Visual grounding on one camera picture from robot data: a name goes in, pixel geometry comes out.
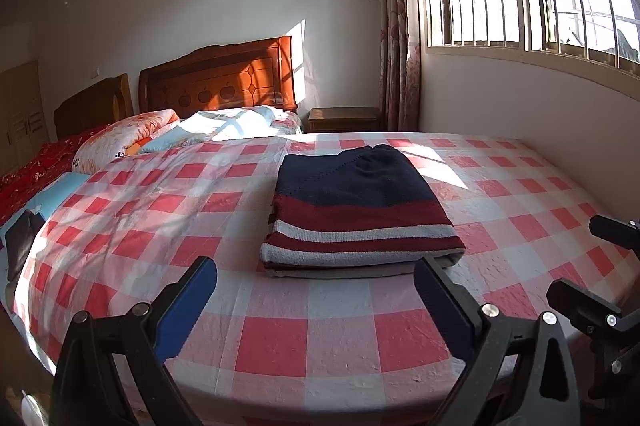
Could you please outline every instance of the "red and white checkered tablecloth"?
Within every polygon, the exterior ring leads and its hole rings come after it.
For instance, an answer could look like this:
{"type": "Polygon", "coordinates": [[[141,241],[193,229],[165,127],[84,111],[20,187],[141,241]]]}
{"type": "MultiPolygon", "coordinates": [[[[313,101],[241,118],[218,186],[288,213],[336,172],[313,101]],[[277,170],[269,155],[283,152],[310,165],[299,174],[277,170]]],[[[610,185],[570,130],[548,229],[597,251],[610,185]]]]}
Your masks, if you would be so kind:
{"type": "MultiPolygon", "coordinates": [[[[442,202],[467,247],[450,276],[478,302],[537,317],[554,279],[616,300],[638,275],[635,255],[589,233],[593,199],[518,141],[292,135],[109,164],[40,232],[15,310],[56,360],[74,313],[124,314],[209,255],[218,286],[178,358],[167,362],[205,424],[410,424],[463,366],[450,358],[411,276],[271,279],[258,260],[284,155],[379,143],[404,152],[442,202]]],[[[563,326],[575,343],[579,333],[563,326]]],[[[131,399],[142,405],[133,390],[131,399]]]]}

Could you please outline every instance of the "floral curtain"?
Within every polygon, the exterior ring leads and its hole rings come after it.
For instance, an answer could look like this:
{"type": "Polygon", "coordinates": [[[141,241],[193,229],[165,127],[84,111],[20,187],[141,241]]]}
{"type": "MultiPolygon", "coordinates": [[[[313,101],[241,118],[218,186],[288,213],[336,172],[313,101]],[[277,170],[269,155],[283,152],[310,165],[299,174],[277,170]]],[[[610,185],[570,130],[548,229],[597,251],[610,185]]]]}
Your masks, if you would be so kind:
{"type": "Polygon", "coordinates": [[[418,0],[381,0],[380,112],[388,131],[416,131],[420,107],[418,0]]]}

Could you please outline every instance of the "brown headboard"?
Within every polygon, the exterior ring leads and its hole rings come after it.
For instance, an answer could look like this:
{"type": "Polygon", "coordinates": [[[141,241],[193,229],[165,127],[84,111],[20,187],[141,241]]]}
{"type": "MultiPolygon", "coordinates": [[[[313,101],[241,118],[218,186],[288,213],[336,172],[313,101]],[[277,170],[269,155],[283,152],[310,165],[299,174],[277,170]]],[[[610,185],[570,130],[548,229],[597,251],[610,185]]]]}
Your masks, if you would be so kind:
{"type": "Polygon", "coordinates": [[[126,73],[108,77],[69,97],[53,112],[58,139],[133,115],[126,73]]]}
{"type": "Polygon", "coordinates": [[[140,72],[140,111],[198,110],[269,104],[295,111],[291,37],[206,46],[140,72]]]}

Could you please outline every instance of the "wooden nightstand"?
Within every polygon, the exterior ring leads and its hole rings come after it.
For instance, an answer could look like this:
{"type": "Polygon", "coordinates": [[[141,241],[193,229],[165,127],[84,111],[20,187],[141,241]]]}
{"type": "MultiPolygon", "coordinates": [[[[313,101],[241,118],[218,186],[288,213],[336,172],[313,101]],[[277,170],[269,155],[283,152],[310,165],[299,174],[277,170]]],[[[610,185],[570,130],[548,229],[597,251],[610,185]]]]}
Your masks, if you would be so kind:
{"type": "Polygon", "coordinates": [[[378,108],[314,108],[309,112],[309,133],[378,130],[380,130],[378,108]]]}

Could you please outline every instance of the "metal screw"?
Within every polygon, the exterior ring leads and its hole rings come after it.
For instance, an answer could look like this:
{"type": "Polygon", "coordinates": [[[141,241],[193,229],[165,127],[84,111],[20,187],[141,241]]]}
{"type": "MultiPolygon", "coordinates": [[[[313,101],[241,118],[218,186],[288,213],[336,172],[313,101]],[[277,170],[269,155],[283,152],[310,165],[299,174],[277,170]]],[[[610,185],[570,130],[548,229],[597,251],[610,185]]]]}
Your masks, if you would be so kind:
{"type": "Polygon", "coordinates": [[[558,323],[558,318],[553,312],[545,312],[544,314],[542,314],[542,320],[547,325],[555,325],[556,323],[558,323]]]}
{"type": "Polygon", "coordinates": [[[500,314],[500,309],[491,303],[487,303],[486,305],[482,305],[482,313],[485,316],[495,317],[500,314]]]}
{"type": "Polygon", "coordinates": [[[89,314],[86,311],[77,312],[72,318],[74,323],[83,323],[89,317],[89,314]]]}
{"type": "Polygon", "coordinates": [[[134,316],[140,317],[148,313],[149,308],[150,307],[148,303],[136,303],[135,305],[133,305],[131,312],[133,312],[134,316]]]}

